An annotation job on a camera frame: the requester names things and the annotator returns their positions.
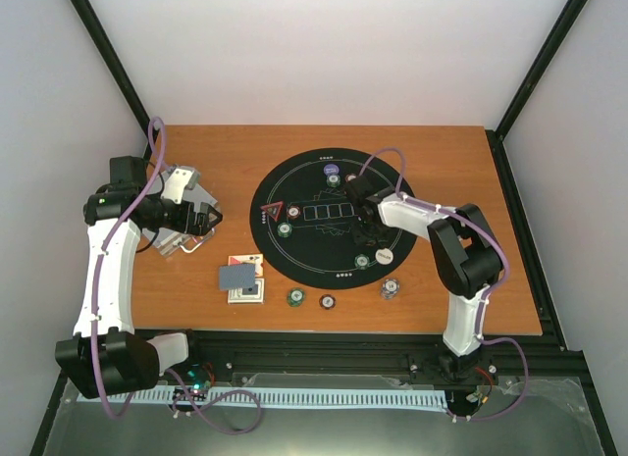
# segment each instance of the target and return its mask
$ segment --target red triangle marker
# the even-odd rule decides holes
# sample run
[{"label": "red triangle marker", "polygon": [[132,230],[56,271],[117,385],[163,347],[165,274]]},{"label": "red triangle marker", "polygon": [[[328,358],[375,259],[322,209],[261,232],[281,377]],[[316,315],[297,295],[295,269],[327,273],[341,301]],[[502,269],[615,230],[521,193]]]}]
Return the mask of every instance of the red triangle marker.
[{"label": "red triangle marker", "polygon": [[266,206],[262,206],[262,211],[268,214],[276,222],[279,219],[279,214],[282,212],[283,207],[284,207],[284,201],[278,201],[277,203],[267,204]]}]

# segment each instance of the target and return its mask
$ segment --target black corner post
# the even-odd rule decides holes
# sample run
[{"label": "black corner post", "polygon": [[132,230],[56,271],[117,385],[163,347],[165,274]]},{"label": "black corner post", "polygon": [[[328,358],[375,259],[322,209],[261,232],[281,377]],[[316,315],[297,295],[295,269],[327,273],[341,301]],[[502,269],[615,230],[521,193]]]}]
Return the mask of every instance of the black corner post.
[{"label": "black corner post", "polygon": [[486,134],[489,145],[491,146],[491,153],[495,162],[503,198],[506,201],[506,208],[508,209],[514,236],[519,246],[521,259],[523,260],[523,267],[526,271],[532,297],[537,307],[537,313],[543,331],[543,340],[566,347],[567,345],[560,328],[558,315],[553,301],[551,300],[550,288],[548,287],[548,282],[543,267],[541,266],[539,252],[537,251],[530,226],[528,225],[526,213],[521,203],[519,190],[517,189],[512,170],[510,169],[510,163],[505,148],[502,143],[497,141],[497,136],[494,131],[487,130]]},{"label": "black corner post", "polygon": [[578,15],[580,15],[587,1],[588,0],[567,0],[556,23],[549,32],[546,41],[543,43],[539,54],[532,63],[528,74],[526,74],[526,77],[521,82],[519,89],[499,122],[499,126],[495,131],[497,143],[503,143],[508,132],[512,129],[521,110],[523,110],[523,107],[530,98],[530,95],[532,95],[537,83],[539,83],[539,80],[560,47],[560,44],[562,44],[569,29],[571,29],[576,22]]},{"label": "black corner post", "polygon": [[[105,61],[109,72],[112,77],[116,81],[116,84],[122,91],[135,119],[139,123],[141,130],[144,133],[148,131],[148,124],[150,122],[150,118],[146,110],[144,109],[144,105],[141,103],[135,88],[133,88],[133,84],[125,71],[125,68],[122,65],[122,62],[118,58],[118,54],[116,54],[116,50],[114,46],[111,44],[109,37],[107,37],[107,33],[105,29],[102,27],[100,20],[96,16],[96,12],[91,7],[89,0],[70,0],[75,7],[75,10],[80,17],[85,29],[89,33],[91,40],[96,45],[98,52]],[[144,153],[144,158],[148,158],[150,156],[150,147],[146,147],[146,152]]]}]

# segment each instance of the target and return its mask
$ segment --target wooden table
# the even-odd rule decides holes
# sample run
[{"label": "wooden table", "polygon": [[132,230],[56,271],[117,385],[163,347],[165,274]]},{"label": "wooden table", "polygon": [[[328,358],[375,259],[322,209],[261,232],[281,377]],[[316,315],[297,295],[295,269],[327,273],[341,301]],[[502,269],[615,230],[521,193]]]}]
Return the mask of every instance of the wooden table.
[{"label": "wooden table", "polygon": [[[447,292],[427,241],[419,239],[394,272],[401,283],[390,301],[381,282],[332,291],[337,305],[319,306],[331,292],[303,286],[307,298],[289,307],[288,291],[299,284],[264,265],[263,305],[228,305],[218,289],[218,268],[229,255],[257,253],[249,227],[251,198],[261,179],[283,160],[306,150],[348,147],[374,152],[400,148],[406,179],[417,197],[443,205],[479,205],[512,265],[495,293],[486,333],[540,334],[528,281],[506,211],[484,129],[481,127],[168,127],[169,163],[202,173],[201,185],[220,202],[225,218],[195,253],[163,258],[151,249],[135,260],[132,316],[138,328],[299,330],[440,333],[445,329]],[[395,154],[383,159],[394,167]]]}]

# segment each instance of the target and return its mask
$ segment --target white robotic arm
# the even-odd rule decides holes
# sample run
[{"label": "white robotic arm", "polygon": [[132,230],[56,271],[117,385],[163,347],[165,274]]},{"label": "white robotic arm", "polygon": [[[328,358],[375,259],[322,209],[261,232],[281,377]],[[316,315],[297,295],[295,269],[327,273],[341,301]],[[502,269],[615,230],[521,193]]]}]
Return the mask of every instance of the white robotic arm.
[{"label": "white robotic arm", "polygon": [[[111,182],[90,196],[84,207],[85,221],[89,224],[85,295],[73,338],[58,342],[55,351],[61,368],[87,398],[98,395],[96,372],[90,359],[94,322],[100,374],[107,394],[151,388],[166,369],[185,361],[190,354],[190,331],[158,335],[148,341],[133,334],[131,277],[141,229],[169,228],[205,235],[222,220],[222,215],[207,203],[201,203],[196,213],[193,203],[183,200],[183,191],[193,189],[199,175],[194,169],[175,168],[162,192],[141,199],[131,216],[115,230],[107,251],[103,252],[104,240],[146,185],[141,159],[112,159],[110,172]],[[92,313],[92,300],[97,303],[97,316]]]},{"label": "white robotic arm", "polygon": [[[502,269],[495,249],[460,221],[494,237],[480,209],[471,204],[429,209],[432,205],[397,194],[393,188],[375,192],[365,176],[349,181],[344,191],[359,213],[355,227],[360,232],[354,238],[386,246],[387,229],[401,228],[431,242],[439,277],[449,293],[444,343],[456,357],[477,350],[488,302],[485,293]],[[471,244],[463,246],[461,238],[470,238]]]},{"label": "white robotic arm", "polygon": [[[444,220],[447,215],[421,208],[399,198],[396,193],[387,196],[378,204],[380,219],[389,228],[401,228],[430,241],[428,227],[434,221]],[[443,334],[445,345],[456,355],[463,356],[480,346],[475,327],[482,295],[489,286],[478,290],[473,297],[449,292],[447,327]],[[480,318],[480,330],[484,318]]]}]

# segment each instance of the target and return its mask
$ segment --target white wall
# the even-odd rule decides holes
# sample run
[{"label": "white wall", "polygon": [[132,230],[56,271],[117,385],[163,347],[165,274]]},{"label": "white wall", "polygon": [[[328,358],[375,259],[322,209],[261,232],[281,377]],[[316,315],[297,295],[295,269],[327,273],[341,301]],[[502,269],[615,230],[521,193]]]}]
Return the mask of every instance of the white wall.
[{"label": "white wall", "polygon": [[628,454],[628,0],[590,0],[506,139],[549,287]]},{"label": "white wall", "polygon": [[68,0],[0,0],[0,28],[0,453],[22,455],[79,314],[82,204],[143,137]]},{"label": "white wall", "polygon": [[495,127],[566,0],[91,2],[170,123]]}]

